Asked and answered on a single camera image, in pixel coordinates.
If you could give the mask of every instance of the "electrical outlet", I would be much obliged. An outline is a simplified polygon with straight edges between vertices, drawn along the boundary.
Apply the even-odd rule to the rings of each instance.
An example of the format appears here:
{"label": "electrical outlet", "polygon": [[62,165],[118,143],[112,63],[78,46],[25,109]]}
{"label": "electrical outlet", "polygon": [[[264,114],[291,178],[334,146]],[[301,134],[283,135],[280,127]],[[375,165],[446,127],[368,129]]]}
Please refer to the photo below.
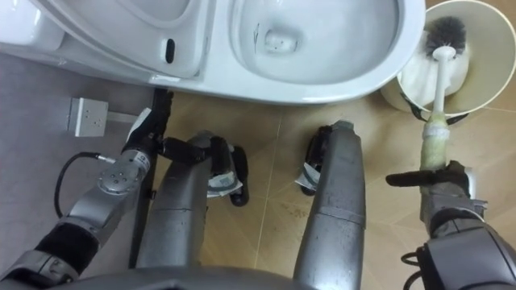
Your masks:
{"label": "electrical outlet", "polygon": [[81,97],[77,107],[76,137],[102,137],[106,130],[108,103]]}

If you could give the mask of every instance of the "metal robot leg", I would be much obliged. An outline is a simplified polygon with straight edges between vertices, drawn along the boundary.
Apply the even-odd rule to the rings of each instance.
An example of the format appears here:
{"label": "metal robot leg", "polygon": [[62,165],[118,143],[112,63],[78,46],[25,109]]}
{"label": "metal robot leg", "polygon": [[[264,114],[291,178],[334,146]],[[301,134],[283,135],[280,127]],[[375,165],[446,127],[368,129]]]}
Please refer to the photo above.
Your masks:
{"label": "metal robot leg", "polygon": [[326,142],[293,277],[319,289],[360,289],[365,229],[360,137],[341,121]]}

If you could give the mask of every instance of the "grout line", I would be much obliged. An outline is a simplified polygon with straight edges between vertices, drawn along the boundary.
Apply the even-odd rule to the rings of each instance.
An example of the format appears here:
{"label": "grout line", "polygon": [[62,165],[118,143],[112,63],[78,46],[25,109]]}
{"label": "grout line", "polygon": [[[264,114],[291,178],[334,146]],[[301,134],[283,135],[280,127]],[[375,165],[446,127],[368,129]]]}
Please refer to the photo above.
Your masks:
{"label": "grout line", "polygon": [[271,181],[273,179],[273,171],[274,171],[274,164],[276,163],[276,152],[277,152],[277,144],[278,139],[280,137],[280,129],[281,129],[281,122],[283,121],[283,114],[281,114],[280,123],[277,126],[277,132],[276,132],[276,140],[274,141],[274,152],[273,152],[273,163],[271,164],[270,168],[270,174],[268,175],[268,186],[267,186],[267,195],[265,196],[265,206],[264,206],[264,214],[261,217],[261,225],[260,225],[260,234],[258,235],[258,245],[256,246],[256,256],[255,256],[255,266],[258,264],[258,254],[260,253],[260,243],[261,243],[261,234],[264,230],[264,222],[265,222],[265,213],[267,212],[267,203],[268,203],[268,192],[271,190]]}
{"label": "grout line", "polygon": [[516,111],[514,111],[514,110],[498,109],[498,108],[491,108],[491,107],[484,107],[482,109],[497,110],[497,111],[507,112],[507,113],[516,113]]}

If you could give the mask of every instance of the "tile floor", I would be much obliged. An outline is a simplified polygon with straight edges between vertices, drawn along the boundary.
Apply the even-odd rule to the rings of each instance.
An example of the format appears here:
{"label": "tile floor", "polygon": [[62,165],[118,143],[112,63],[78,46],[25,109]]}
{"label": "tile floor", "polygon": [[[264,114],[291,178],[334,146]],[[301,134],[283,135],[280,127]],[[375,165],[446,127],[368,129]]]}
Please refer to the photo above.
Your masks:
{"label": "tile floor", "polygon": [[[435,4],[439,0],[428,0]],[[487,1],[516,21],[515,0]],[[516,246],[516,81],[488,108],[451,128],[449,155],[475,168],[488,221]],[[373,93],[327,106],[272,106],[177,93],[168,135],[187,139],[207,129],[243,146],[250,163],[251,200],[243,208],[209,200],[204,264],[293,274],[312,198],[294,183],[310,136],[339,119],[355,123],[362,138],[367,186],[363,289],[400,289],[414,268],[399,258],[427,235],[418,220],[417,189],[390,188],[391,172],[418,168],[423,123]],[[168,163],[160,160],[156,184]],[[421,288],[416,284],[414,289]]]}

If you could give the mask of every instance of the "toilet brush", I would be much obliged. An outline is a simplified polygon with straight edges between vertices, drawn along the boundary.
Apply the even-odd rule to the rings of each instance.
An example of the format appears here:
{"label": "toilet brush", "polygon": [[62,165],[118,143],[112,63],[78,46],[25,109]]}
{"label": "toilet brush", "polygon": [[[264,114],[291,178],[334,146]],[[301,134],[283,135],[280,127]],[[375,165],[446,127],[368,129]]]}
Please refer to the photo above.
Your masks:
{"label": "toilet brush", "polygon": [[447,165],[446,143],[450,135],[444,113],[449,64],[466,48],[466,30],[457,17],[436,19],[427,27],[427,56],[439,62],[434,108],[422,134],[421,169],[436,171]]}

